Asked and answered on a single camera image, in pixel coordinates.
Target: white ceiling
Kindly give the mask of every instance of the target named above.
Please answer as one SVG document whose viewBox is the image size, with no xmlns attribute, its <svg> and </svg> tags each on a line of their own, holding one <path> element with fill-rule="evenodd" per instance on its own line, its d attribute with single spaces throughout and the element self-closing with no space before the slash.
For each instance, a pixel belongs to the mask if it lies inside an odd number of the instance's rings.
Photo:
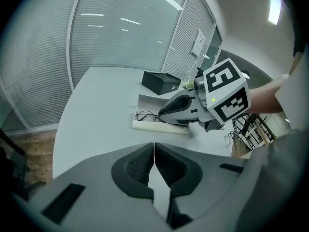
<svg viewBox="0 0 309 232">
<path fill-rule="evenodd" d="M 233 52 L 233 43 L 227 42 L 229 49 L 226 50 L 252 61 L 272 78 L 287 73 L 293 61 L 294 33 L 285 4 L 282 3 L 279 21 L 274 25 L 268 21 L 270 0 L 217 1 L 227 27 L 225 40 L 229 41 L 230 38 L 233 42 L 242 42 L 244 48 L 243 51 L 240 48 L 238 52 Z M 245 54 L 248 49 L 254 49 L 256 54 Z"/>
</svg>

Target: window blinds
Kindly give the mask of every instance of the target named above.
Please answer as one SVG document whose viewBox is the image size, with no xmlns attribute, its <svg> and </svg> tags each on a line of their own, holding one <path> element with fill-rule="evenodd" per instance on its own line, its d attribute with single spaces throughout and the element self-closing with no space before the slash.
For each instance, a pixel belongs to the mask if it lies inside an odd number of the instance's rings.
<svg viewBox="0 0 309 232">
<path fill-rule="evenodd" d="M 161 71 L 183 2 L 80 0 L 71 35 L 74 85 L 93 66 Z"/>
<path fill-rule="evenodd" d="M 0 75 L 33 128 L 55 124 L 71 95 L 66 35 L 74 0 L 24 0 L 4 34 Z"/>
<path fill-rule="evenodd" d="M 200 67 L 201 70 L 205 71 L 212 66 L 214 59 L 216 58 L 216 55 L 217 55 L 218 50 L 220 48 L 221 42 L 222 42 L 222 40 L 221 40 L 219 31 L 216 28 L 214 33 L 213 33 L 211 43 L 210 43 L 208 50 L 206 52 L 206 56 L 204 57 L 202 65 Z"/>
<path fill-rule="evenodd" d="M 194 79 L 197 67 L 203 61 L 203 54 L 211 41 L 214 23 L 203 0 L 187 0 L 163 72 L 183 81 Z M 200 55 L 196 57 L 191 54 L 191 50 L 199 29 L 206 37 L 206 41 Z"/>
</svg>

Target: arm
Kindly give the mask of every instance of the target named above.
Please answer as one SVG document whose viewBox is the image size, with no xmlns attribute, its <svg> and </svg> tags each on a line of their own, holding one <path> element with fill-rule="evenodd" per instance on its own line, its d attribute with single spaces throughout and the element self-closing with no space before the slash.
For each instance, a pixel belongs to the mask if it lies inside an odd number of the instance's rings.
<svg viewBox="0 0 309 232">
<path fill-rule="evenodd" d="M 251 107 L 246 111 L 253 114 L 271 114 L 282 112 L 282 108 L 275 97 L 275 93 L 282 84 L 289 78 L 289 75 L 283 75 L 270 83 L 249 90 Z"/>
</svg>

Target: wooden floor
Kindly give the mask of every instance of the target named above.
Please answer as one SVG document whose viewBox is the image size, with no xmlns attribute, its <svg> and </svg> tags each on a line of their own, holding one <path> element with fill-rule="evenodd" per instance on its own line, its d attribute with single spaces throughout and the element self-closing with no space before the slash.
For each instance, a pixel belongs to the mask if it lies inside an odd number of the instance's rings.
<svg viewBox="0 0 309 232">
<path fill-rule="evenodd" d="M 53 180 L 52 163 L 55 137 L 56 130 L 10 136 L 18 146 L 25 150 L 27 155 L 27 164 L 30 171 L 26 174 L 26 187 L 37 181 L 48 183 Z M 8 145 L 1 142 L 1 146 L 5 149 L 7 156 L 10 157 L 12 150 Z M 232 157 L 239 158 L 248 152 L 239 140 L 234 140 Z"/>
<path fill-rule="evenodd" d="M 236 139 L 233 141 L 233 148 L 232 148 L 232 154 L 231 157 L 237 157 L 240 158 L 247 153 L 249 153 L 250 150 L 246 148 L 246 146 L 239 140 Z"/>
</svg>

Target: white wall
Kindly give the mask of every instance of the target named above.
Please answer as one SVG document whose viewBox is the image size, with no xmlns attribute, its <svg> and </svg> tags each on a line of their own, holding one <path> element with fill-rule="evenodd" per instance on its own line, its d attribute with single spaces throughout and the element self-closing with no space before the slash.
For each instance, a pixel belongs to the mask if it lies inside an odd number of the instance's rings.
<svg viewBox="0 0 309 232">
<path fill-rule="evenodd" d="M 222 49 L 254 64 L 271 78 L 288 73 L 293 62 L 294 33 L 282 3 L 277 25 L 268 21 L 270 0 L 216 0 L 218 24 L 226 30 Z"/>
<path fill-rule="evenodd" d="M 261 49 L 232 34 L 226 36 L 222 42 L 222 49 L 249 61 L 272 79 L 288 73 L 292 64 L 291 61 L 288 61 L 285 66 L 282 66 L 279 61 L 273 60 Z"/>
</svg>

